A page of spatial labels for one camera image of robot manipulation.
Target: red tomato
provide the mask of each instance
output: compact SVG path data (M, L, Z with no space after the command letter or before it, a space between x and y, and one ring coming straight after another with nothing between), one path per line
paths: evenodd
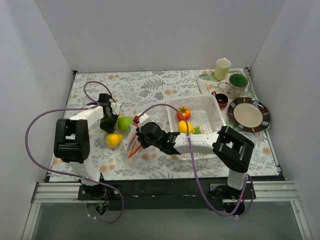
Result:
M178 111L184 116L185 120L188 120L191 116L191 112L189 110L189 108L187 108L186 106L181 106L178 108ZM179 121L184 120L179 113L176 113L177 118L179 119Z

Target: green apple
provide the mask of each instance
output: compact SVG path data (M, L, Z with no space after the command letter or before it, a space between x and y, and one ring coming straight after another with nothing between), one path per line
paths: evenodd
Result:
M119 120L118 120L118 128L124 132L124 133L128 133L130 131L130 125L132 125L134 122L133 120L131 119L131 117L128 117L128 116L124 116L124 117L121 117Z

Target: basket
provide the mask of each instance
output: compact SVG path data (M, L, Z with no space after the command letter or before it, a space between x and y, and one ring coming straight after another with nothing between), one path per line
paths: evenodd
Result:
M200 127L202 134L210 134L217 132L226 123L222 117L218 102L213 95L199 94L191 96L181 96L170 99L167 104L175 107L176 109L181 106L188 107L191 111L191 117L188 122L195 128ZM171 132L178 132L177 112L171 107L167 107L168 119ZM207 153L194 153L194 159L207 159L213 157L215 154ZM179 159L190 160L191 154L185 153L177 155Z

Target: white wall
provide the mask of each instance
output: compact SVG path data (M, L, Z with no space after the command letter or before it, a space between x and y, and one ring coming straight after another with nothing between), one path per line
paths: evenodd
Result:
M285 0L34 0L80 72L250 67Z
M320 1L288 0L252 66L285 176L294 180L320 239Z
M33 0L0 0L0 79L0 239L17 240L36 181L45 176L26 153L26 128L38 114L64 107L72 82L72 71ZM45 117L31 129L31 151L46 166L60 116Z

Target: mug handle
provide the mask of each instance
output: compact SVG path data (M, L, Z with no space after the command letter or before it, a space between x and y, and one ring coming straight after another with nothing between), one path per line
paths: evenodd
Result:
M219 87L220 84L225 84L225 87L224 88ZM227 86L228 86L228 82L227 81L220 81L218 83L218 85L217 85L218 89L220 89L221 91L225 91Z

